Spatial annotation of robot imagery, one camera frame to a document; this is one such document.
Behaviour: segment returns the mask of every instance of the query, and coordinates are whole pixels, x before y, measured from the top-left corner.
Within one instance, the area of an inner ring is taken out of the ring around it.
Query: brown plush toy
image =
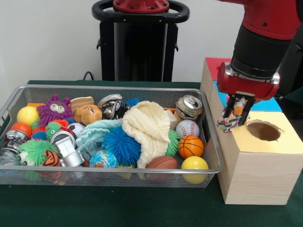
[[[102,111],[96,105],[84,105],[76,109],[75,121],[84,125],[92,124],[102,119]]]

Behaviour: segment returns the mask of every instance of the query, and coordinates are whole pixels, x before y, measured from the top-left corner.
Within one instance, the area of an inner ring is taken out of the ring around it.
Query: wire mesh basket
[[[139,98],[141,101],[156,102],[163,107],[174,108],[177,100],[192,95],[202,101],[204,113],[199,116],[200,139],[205,144],[202,158],[208,163],[208,170],[180,169],[183,159],[176,154],[178,169],[137,168],[90,168],[90,167],[44,167],[44,166],[1,166],[0,184],[29,185],[74,185],[74,186],[138,186],[138,187],[197,187],[205,188],[213,176],[222,169],[223,158],[212,117],[205,95],[197,89],[179,88],[133,88],[133,87],[91,87],[25,85],[14,90],[0,111],[3,146],[5,134],[16,122],[18,111],[28,103],[44,103],[52,94],[60,100],[92,96],[95,104],[110,94],[119,93],[124,100]],[[203,178],[202,183],[195,182]]]

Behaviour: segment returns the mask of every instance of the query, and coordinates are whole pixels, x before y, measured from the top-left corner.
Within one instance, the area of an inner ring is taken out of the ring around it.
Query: green table
[[[30,81],[30,84],[189,87],[199,83]],[[0,223],[9,226],[303,226],[303,177],[286,206],[225,205],[218,178],[206,189],[0,185]]]

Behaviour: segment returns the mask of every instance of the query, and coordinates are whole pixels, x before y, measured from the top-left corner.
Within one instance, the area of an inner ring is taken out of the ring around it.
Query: purple plush toy
[[[49,122],[57,119],[72,118],[71,107],[68,106],[71,100],[66,97],[63,102],[61,102],[58,101],[58,99],[59,96],[53,94],[52,98],[48,100],[45,105],[37,107],[40,116],[39,126],[46,126]]]

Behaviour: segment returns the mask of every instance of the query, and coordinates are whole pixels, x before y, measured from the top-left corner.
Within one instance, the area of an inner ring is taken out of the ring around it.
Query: brown football
[[[147,166],[147,169],[176,169],[178,167],[177,160],[169,156],[161,156],[154,158]],[[145,174],[145,177],[151,181],[163,181],[171,176],[169,174]]]

